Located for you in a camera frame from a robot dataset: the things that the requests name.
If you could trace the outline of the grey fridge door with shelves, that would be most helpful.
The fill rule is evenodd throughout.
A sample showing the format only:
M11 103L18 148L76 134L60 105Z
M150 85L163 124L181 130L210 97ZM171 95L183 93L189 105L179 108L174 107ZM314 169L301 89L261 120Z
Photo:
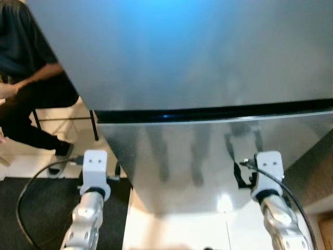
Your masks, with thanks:
M258 152L281 153L286 170L333 128L333 112L184 117L99 110L98 128L150 214L198 214L240 209L234 162Z

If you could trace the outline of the person's left hand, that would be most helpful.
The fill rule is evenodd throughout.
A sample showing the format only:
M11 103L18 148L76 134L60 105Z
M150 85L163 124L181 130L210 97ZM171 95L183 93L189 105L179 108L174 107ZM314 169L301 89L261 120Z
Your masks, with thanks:
M20 88L19 85L0 82L0 99L10 98L17 95Z

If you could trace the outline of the plain cardboard box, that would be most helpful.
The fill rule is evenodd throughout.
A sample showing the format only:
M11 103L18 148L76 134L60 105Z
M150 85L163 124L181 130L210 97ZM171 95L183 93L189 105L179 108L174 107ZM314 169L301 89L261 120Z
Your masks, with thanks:
M323 214L318 221L319 233L324 242L325 250L333 250L333 215Z

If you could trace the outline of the grey freezer door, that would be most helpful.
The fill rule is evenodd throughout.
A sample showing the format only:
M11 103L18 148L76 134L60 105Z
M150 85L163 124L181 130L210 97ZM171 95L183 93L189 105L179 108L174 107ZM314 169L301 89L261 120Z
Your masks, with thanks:
M333 0L27 0L87 107L332 96Z

